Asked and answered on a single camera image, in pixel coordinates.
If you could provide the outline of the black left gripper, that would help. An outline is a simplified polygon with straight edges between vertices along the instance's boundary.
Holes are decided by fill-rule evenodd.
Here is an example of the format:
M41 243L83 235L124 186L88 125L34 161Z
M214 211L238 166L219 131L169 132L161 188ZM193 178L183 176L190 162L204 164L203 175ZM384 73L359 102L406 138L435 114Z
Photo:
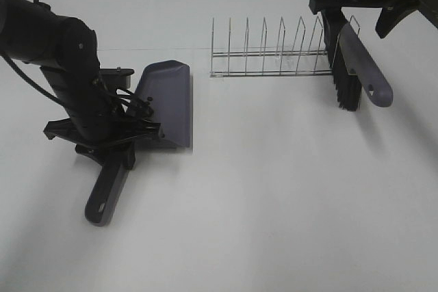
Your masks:
M75 152L99 165L105 153L93 148L118 148L129 144L123 166L132 170L136 162L134 143L141 139L159 139L161 124L153 122L154 110L125 87L131 69L64 70L44 67L42 73L68 114L66 119L50 121L44 134L76 144Z

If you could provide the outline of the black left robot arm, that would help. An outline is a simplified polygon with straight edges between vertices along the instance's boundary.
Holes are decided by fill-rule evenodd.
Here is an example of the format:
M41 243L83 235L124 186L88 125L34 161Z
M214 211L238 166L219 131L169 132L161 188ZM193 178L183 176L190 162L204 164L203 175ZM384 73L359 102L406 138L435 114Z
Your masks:
M78 18L33 1L1 0L1 57L68 114L47 123L50 140L70 141L100 163L115 157L130 170L135 142L161 135L150 119L152 99L129 90L134 71L102 68L96 33Z

